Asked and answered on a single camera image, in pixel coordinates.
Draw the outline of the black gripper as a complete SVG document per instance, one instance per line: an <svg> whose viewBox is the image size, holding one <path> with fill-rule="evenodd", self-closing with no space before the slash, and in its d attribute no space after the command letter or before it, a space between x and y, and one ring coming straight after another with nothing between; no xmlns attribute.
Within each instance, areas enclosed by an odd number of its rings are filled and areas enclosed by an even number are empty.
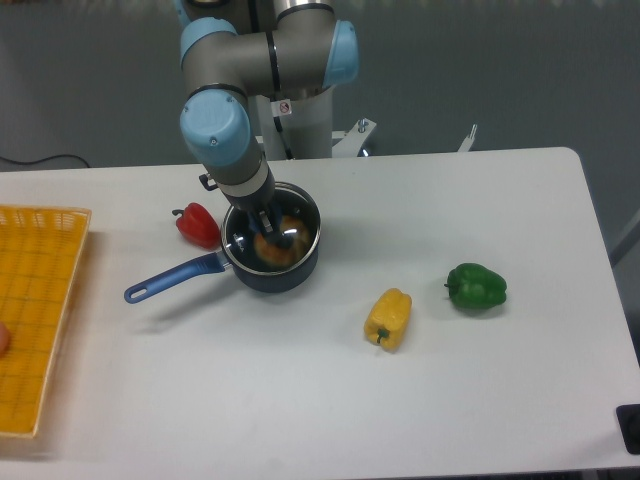
<svg viewBox="0 0 640 480"><path fill-rule="evenodd" d="M283 237L283 213L280 203L272 200L275 180L269 167L208 167L199 181L207 191L220 190L235 208L257 211L256 228L268 244L275 245Z"/></svg>

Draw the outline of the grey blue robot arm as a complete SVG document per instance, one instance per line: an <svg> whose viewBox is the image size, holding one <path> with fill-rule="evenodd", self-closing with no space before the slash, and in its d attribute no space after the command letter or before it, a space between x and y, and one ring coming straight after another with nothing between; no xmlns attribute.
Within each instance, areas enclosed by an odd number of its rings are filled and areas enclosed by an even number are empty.
<svg viewBox="0 0 640 480"><path fill-rule="evenodd" d="M329 1L179 1L191 154L236 209L288 247L273 204L275 158L326 158L332 89L359 70L354 26Z"/></svg>

